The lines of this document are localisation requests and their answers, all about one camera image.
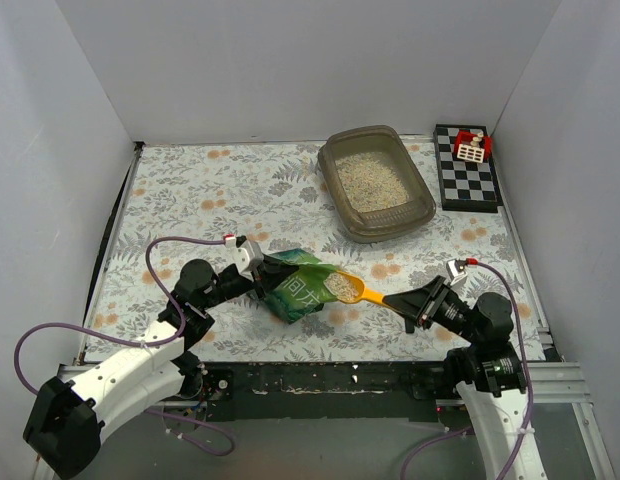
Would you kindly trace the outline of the green cat litter bag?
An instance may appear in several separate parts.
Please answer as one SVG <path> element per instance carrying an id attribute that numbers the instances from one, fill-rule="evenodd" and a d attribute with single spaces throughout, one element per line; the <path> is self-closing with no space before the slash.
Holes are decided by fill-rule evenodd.
<path id="1" fill-rule="evenodd" d="M 330 273 L 337 271 L 335 265 L 324 263 L 303 249 L 264 254 L 285 262 L 296 264 L 298 271 L 281 283 L 263 300 L 259 300 L 255 290 L 249 297 L 266 308 L 280 320 L 288 324 L 323 309 L 326 303 L 335 302 L 337 298 L 324 286 Z"/>

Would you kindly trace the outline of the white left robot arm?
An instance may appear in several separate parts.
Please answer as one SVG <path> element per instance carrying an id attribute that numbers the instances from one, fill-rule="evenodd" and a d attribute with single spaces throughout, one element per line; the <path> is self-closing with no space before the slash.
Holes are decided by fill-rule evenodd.
<path id="1" fill-rule="evenodd" d="M 215 272 L 205 260 L 186 263 L 173 300 L 132 346 L 68 381 L 45 382 L 23 438 L 61 479 L 71 479 L 96 457 L 117 429 L 156 402 L 195 398 L 203 386 L 199 359 L 191 352 L 211 329 L 209 309 L 250 292 L 264 296 L 297 271 L 266 255 L 241 272 Z"/>

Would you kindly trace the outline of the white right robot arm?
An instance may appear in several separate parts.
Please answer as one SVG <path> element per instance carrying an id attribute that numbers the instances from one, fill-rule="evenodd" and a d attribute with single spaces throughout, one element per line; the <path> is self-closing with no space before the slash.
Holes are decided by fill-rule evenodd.
<path id="1" fill-rule="evenodd" d="M 486 477 L 545 479 L 531 425 L 533 391 L 525 355 L 510 341 L 512 301 L 486 292 L 469 306 L 438 276 L 419 289 L 386 295 L 383 304 L 408 324 L 436 323 L 469 343 L 446 354 L 442 383 L 464 402 Z"/>

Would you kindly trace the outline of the black bag clip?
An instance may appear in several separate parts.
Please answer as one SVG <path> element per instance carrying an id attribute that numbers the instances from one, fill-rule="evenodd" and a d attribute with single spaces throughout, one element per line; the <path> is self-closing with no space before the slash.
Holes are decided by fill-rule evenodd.
<path id="1" fill-rule="evenodd" d="M 417 324 L 413 320 L 408 319 L 408 318 L 404 319 L 404 323 L 405 323 L 405 332 L 407 334 L 414 334 Z"/>

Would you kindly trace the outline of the yellow plastic scoop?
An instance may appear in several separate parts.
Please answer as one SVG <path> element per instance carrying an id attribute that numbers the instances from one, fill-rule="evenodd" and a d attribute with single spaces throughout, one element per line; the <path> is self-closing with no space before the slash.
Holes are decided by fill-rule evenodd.
<path id="1" fill-rule="evenodd" d="M 364 301 L 379 306 L 385 305 L 382 293 L 369 289 L 361 278 L 344 271 L 330 273 L 324 281 L 324 286 L 344 304 Z"/>

